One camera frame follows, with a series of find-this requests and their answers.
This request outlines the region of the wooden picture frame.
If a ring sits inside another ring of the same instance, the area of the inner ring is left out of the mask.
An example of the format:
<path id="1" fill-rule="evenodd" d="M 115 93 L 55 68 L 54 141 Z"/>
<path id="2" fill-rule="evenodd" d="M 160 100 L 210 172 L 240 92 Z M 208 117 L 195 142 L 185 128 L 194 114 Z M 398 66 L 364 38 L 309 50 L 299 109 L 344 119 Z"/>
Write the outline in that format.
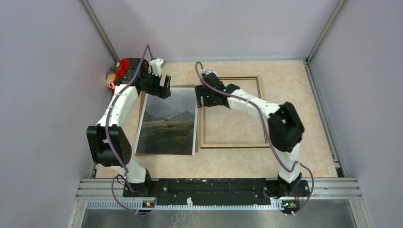
<path id="1" fill-rule="evenodd" d="M 225 106 L 199 110 L 200 147 L 268 148 L 259 118 Z"/>

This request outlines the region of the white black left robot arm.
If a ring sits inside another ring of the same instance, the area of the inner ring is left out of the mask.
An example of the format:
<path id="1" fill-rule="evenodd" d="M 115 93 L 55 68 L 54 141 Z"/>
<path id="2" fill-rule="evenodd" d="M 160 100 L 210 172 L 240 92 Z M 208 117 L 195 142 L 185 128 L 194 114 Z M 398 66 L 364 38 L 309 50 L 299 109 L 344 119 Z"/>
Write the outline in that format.
<path id="1" fill-rule="evenodd" d="M 147 169 L 131 158 L 133 150 L 123 127 L 132 104 L 142 92 L 163 99 L 171 95 L 170 76 L 163 86 L 160 85 L 164 64 L 160 58 L 117 61 L 106 76 L 112 99 L 102 118 L 86 130 L 94 163 L 116 170 L 125 179 L 128 189 L 135 190 L 140 196 L 152 192 L 151 177 Z"/>

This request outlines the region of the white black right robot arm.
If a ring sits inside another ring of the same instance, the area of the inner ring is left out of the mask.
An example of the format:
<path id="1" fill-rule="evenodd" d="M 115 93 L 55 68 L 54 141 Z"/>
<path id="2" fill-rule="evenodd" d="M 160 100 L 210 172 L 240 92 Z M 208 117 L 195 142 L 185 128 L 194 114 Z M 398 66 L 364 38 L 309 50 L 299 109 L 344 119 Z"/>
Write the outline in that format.
<path id="1" fill-rule="evenodd" d="M 294 105 L 265 101 L 234 84 L 224 85 L 214 71 L 197 73 L 198 108 L 224 106 L 258 118 L 270 148 L 280 165 L 278 179 L 267 186 L 267 194 L 280 198 L 293 195 L 301 181 L 299 150 L 305 128 Z"/>

